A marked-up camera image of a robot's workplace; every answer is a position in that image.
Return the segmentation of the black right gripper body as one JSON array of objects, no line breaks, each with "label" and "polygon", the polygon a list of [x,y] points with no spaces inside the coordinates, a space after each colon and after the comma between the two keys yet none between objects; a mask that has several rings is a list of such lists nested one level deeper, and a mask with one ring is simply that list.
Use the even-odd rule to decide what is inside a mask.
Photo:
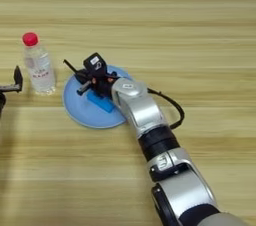
[{"label": "black right gripper body", "polygon": [[117,80],[117,73],[113,71],[111,74],[106,73],[103,76],[93,76],[87,72],[87,77],[76,76],[76,80],[81,86],[87,81],[91,81],[91,88],[88,90],[92,90],[99,97],[111,98],[111,88]]}]

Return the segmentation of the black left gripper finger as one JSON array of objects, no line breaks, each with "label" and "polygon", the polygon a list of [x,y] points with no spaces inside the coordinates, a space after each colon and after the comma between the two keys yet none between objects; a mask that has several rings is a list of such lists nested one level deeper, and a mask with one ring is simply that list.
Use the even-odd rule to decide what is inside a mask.
[{"label": "black left gripper finger", "polygon": [[14,81],[16,85],[22,85],[23,77],[19,67],[16,67],[14,70]]}]

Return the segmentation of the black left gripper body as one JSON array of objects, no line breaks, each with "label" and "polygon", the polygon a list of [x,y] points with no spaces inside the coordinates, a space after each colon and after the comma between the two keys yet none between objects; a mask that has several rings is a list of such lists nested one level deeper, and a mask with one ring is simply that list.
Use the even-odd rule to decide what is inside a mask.
[{"label": "black left gripper body", "polygon": [[0,114],[6,104],[5,93],[7,92],[20,92],[22,90],[21,84],[13,84],[8,86],[0,86]]}]

